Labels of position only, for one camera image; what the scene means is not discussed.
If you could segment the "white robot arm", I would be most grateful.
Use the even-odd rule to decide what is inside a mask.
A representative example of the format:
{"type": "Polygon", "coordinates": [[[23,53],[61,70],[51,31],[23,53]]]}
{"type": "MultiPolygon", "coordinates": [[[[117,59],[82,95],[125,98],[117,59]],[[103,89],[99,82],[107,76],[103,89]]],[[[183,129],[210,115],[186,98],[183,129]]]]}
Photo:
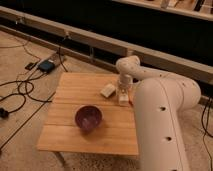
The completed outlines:
{"type": "Polygon", "coordinates": [[[138,80],[133,110],[141,171],[190,171],[178,113],[198,104],[201,89],[191,78],[142,67],[137,56],[116,62],[118,85],[138,80]]]}

